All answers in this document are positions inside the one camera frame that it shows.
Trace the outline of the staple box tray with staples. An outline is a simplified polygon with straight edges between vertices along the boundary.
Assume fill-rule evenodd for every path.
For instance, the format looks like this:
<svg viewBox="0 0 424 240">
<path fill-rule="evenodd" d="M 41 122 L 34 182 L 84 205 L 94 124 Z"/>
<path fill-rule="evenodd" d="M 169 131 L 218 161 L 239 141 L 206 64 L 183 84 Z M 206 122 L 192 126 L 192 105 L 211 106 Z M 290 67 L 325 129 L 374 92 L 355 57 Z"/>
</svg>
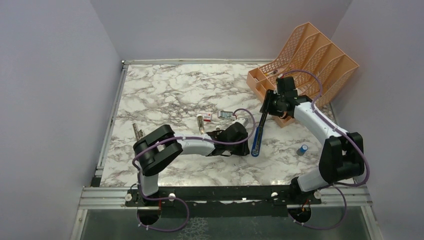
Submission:
<svg viewBox="0 0 424 240">
<path fill-rule="evenodd" d="M 222 120 L 236 120 L 237 116 L 232 111 L 219 110 L 217 117 Z"/>
</svg>

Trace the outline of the red white staple box sleeve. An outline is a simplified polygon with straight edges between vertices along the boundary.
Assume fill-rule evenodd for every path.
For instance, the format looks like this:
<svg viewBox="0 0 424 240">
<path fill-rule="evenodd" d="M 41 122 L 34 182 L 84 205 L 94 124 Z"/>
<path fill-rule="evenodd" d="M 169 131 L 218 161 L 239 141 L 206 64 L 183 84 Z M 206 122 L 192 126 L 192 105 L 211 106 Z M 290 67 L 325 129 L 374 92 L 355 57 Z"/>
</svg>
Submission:
<svg viewBox="0 0 424 240">
<path fill-rule="evenodd" d="M 201 112 L 197 114 L 197 117 L 202 116 L 202 119 L 204 122 L 211 122 L 212 121 L 212 113 L 210 112 Z"/>
</svg>

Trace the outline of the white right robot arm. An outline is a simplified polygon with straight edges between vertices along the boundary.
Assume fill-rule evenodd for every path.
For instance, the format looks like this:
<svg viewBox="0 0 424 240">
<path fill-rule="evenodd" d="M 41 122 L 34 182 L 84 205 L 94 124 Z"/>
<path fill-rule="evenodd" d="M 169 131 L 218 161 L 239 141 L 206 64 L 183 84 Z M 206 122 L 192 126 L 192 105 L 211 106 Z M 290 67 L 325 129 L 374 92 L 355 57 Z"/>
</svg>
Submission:
<svg viewBox="0 0 424 240">
<path fill-rule="evenodd" d="M 309 192 L 342 184 L 346 179 L 369 177 L 362 136 L 337 126 L 307 95 L 298 95 L 293 77 L 276 80 L 276 89 L 267 90 L 260 112 L 262 117 L 256 129 L 252 155 L 259 153 L 267 115 L 296 119 L 322 144 L 318 167 L 291 180 L 288 196 L 292 202 L 300 204 L 308 198 Z"/>
</svg>

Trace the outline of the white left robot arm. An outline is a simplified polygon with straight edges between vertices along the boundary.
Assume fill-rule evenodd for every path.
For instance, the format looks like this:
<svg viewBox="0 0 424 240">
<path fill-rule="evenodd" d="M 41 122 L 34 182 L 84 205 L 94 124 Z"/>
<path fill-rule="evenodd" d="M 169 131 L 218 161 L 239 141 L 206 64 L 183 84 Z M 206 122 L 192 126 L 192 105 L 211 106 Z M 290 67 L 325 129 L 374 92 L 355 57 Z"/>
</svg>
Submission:
<svg viewBox="0 0 424 240">
<path fill-rule="evenodd" d="M 175 133 L 170 125 L 164 124 L 137 140 L 132 148 L 135 157 L 133 163 L 139 171 L 138 199 L 147 206 L 155 203 L 159 190 L 159 173 L 180 155 L 248 155 L 249 134 L 246 125 L 245 122 L 235 120 L 224 130 L 185 135 Z"/>
</svg>

